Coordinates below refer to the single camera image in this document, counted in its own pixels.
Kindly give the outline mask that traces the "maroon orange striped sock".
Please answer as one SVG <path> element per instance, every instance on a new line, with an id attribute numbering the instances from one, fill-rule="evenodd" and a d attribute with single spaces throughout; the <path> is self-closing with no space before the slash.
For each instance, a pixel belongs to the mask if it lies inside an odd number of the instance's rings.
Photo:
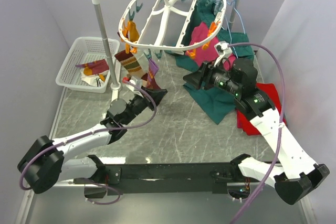
<path id="1" fill-rule="evenodd" d="M 129 75 L 138 77 L 144 81 L 147 80 L 148 74 L 142 69 L 137 58 L 131 52 L 127 53 L 123 50 L 115 54 L 115 58 L 126 69 Z"/>

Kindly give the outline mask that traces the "white sock black stripes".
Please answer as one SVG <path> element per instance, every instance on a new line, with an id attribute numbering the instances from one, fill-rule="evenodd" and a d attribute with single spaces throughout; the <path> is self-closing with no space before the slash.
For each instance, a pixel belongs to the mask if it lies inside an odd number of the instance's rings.
<path id="1" fill-rule="evenodd" d="M 81 76 L 81 80 L 92 87 L 101 87 L 102 85 L 104 85 L 104 82 L 102 82 L 99 78 L 99 74 L 92 76 L 86 76 L 84 74 L 83 76 Z"/>

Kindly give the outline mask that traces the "purple orange striped sock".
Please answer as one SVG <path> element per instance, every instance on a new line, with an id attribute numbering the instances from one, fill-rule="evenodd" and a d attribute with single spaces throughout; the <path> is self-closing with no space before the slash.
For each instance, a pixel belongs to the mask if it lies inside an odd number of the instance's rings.
<path id="1" fill-rule="evenodd" d="M 109 66 L 104 59 L 76 65 L 76 67 L 82 69 L 83 74 L 86 76 L 102 74 L 103 72 L 109 70 Z"/>

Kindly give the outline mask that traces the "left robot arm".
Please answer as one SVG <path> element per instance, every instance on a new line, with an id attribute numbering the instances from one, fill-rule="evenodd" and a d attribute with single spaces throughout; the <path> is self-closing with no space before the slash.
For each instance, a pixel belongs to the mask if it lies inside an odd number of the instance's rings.
<path id="1" fill-rule="evenodd" d="M 104 119 L 90 129 L 53 140 L 46 135 L 37 138 L 17 165 L 20 188 L 41 194 L 62 180 L 87 178 L 101 182 L 105 170 L 100 159 L 92 156 L 76 162 L 74 157 L 118 141 L 145 109 L 156 114 L 166 94 L 167 89 L 137 88 L 129 101 L 114 99 Z"/>

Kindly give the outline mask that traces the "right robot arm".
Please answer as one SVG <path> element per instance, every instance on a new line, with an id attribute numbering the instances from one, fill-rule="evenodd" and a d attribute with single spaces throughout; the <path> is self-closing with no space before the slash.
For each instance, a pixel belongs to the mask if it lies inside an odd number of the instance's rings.
<path id="1" fill-rule="evenodd" d="M 204 62 L 183 80 L 196 90 L 219 88 L 233 95 L 236 109 L 259 131 L 281 164 L 271 167 L 241 154 L 231 161 L 232 179 L 238 182 L 246 177 L 264 179 L 284 202 L 293 205 L 319 187 L 330 171 L 325 164 L 311 158 L 296 141 L 271 98 L 257 87 L 257 75 L 251 60 L 238 58 L 229 70 Z"/>

